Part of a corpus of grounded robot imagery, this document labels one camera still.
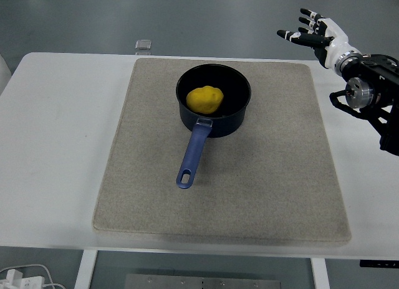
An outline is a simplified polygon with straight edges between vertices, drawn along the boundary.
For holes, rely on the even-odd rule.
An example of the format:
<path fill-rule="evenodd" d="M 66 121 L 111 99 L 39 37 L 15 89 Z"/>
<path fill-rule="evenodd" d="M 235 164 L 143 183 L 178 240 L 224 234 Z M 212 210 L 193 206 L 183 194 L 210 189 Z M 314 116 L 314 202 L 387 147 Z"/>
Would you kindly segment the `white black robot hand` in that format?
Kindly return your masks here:
<path fill-rule="evenodd" d="M 349 44 L 347 34 L 332 19 L 304 8 L 300 13 L 299 22 L 303 27 L 297 32 L 278 30 L 277 35 L 293 44 L 312 48 L 324 68 L 341 74 L 344 60 L 359 55 L 360 51 Z"/>

